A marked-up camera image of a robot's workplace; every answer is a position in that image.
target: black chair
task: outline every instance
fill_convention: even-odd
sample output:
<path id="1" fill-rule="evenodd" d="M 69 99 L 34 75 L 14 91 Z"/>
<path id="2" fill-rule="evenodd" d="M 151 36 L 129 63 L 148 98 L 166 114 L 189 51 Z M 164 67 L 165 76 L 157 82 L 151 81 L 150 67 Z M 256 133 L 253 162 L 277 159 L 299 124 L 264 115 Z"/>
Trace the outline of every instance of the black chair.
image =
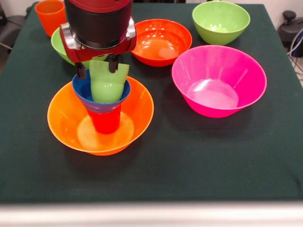
<path id="1" fill-rule="evenodd" d="M 0 3 L 0 61 L 14 46 L 25 21 L 24 16 L 6 17 Z"/>

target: plastic cup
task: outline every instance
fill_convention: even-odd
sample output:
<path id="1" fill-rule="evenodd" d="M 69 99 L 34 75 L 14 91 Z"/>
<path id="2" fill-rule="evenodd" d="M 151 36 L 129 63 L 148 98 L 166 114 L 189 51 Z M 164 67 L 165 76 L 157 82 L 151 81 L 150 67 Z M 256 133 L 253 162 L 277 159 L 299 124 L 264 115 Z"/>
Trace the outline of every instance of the plastic cup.
<path id="1" fill-rule="evenodd" d="M 120 63 L 115 73 L 108 70 L 108 65 L 106 61 L 91 60 L 89 62 L 90 88 L 95 102 L 116 102 L 120 100 L 123 93 L 129 65 Z"/>
<path id="2" fill-rule="evenodd" d="M 61 24 L 66 23 L 65 6 L 62 1 L 44 0 L 36 4 L 35 10 L 49 37 Z"/>
<path id="3" fill-rule="evenodd" d="M 126 100 L 131 91 L 128 80 L 124 84 L 121 99 L 113 103 L 93 102 L 90 89 L 89 69 L 86 70 L 86 79 L 79 79 L 77 75 L 74 76 L 72 79 L 72 87 L 86 108 L 97 132 L 110 134 L 119 128 L 121 104 Z"/>

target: cup rim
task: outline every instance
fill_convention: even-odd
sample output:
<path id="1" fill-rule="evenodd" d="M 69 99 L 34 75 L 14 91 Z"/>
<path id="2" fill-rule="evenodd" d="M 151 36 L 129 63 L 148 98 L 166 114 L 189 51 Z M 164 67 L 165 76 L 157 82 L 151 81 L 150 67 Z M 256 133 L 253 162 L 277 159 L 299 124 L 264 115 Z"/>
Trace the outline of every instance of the cup rim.
<path id="1" fill-rule="evenodd" d="M 52 12 L 52 13 L 43 13 L 43 12 L 41 12 L 41 11 L 39 11 L 39 10 L 37 9 L 37 7 L 38 7 L 39 5 L 45 4 L 45 3 L 48 2 L 48 1 L 60 2 L 61 8 L 60 8 L 58 11 L 55 11 L 55 12 Z M 61 11 L 64 10 L 64 9 L 65 9 L 65 4 L 64 4 L 62 1 L 60 1 L 60 0 L 44 0 L 44 1 L 41 1 L 41 2 L 39 2 L 39 3 L 37 3 L 37 4 L 35 5 L 35 11 L 36 11 L 36 13 L 39 13 L 39 14 L 42 14 L 42 15 L 56 14 L 56 13 L 61 12 Z"/>

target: table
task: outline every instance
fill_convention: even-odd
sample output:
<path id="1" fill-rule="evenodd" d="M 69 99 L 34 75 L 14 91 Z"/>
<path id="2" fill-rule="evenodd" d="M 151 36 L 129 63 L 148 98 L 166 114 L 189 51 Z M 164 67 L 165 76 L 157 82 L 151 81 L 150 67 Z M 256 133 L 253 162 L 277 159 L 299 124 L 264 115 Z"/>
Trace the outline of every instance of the table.
<path id="1" fill-rule="evenodd" d="M 134 4 L 136 22 L 166 18 L 204 45 L 195 4 Z M 34 10 L 0 75 L 0 203 L 300 200 L 303 189 L 303 90 L 263 5 L 243 5 L 251 24 L 229 46 L 264 68 L 262 99 L 210 119 L 186 104 L 171 66 L 152 68 L 124 54 L 129 75 L 155 104 L 147 131 L 123 152 L 96 157 L 72 150 L 46 119 L 55 93 L 75 69 L 52 49 Z"/>

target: bowl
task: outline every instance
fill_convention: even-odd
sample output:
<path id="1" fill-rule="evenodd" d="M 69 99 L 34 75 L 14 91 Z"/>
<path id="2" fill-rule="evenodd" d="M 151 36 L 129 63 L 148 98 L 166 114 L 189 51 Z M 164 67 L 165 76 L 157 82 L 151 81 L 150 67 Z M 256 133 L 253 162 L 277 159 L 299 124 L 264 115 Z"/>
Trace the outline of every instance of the bowl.
<path id="1" fill-rule="evenodd" d="M 74 92 L 76 93 L 78 99 L 82 102 L 82 104 L 89 109 L 90 111 L 96 113 L 106 113 L 116 109 L 122 102 L 126 100 L 131 91 L 131 85 L 128 80 L 124 83 L 124 89 L 121 95 L 121 98 L 113 103 L 98 103 L 94 102 L 91 94 L 91 86 L 90 86 L 90 69 L 86 69 L 86 78 L 79 79 L 77 75 L 75 75 L 72 79 L 72 87 Z"/>
<path id="2" fill-rule="evenodd" d="M 60 27 L 57 28 L 51 38 L 51 43 L 53 48 L 58 52 L 58 54 L 66 60 L 69 64 L 74 65 L 71 60 L 67 57 L 61 37 L 60 37 Z M 100 57 L 93 58 L 93 60 L 104 61 L 107 58 L 107 55 L 103 55 Z M 85 68 L 89 68 L 89 61 L 82 62 L 85 65 Z"/>
<path id="3" fill-rule="evenodd" d="M 208 44 L 229 44 L 250 24 L 245 9 L 226 1 L 204 2 L 195 7 L 192 16 L 198 33 Z"/>
<path id="4" fill-rule="evenodd" d="M 132 90 L 121 104 L 120 125 L 114 133 L 96 132 L 70 82 L 49 104 L 47 122 L 52 134 L 65 146 L 93 155 L 112 155 L 125 149 L 145 132 L 154 111 L 153 100 L 146 87 L 131 77 L 127 80 Z"/>
<path id="5" fill-rule="evenodd" d="M 267 87 L 266 74 L 255 59 L 220 45 L 199 46 L 180 55 L 172 78 L 194 111 L 213 118 L 254 104 Z"/>
<path id="6" fill-rule="evenodd" d="M 151 19 L 136 24 L 137 44 L 132 54 L 144 64 L 163 67 L 188 50 L 190 32 L 181 24 L 165 19 Z"/>

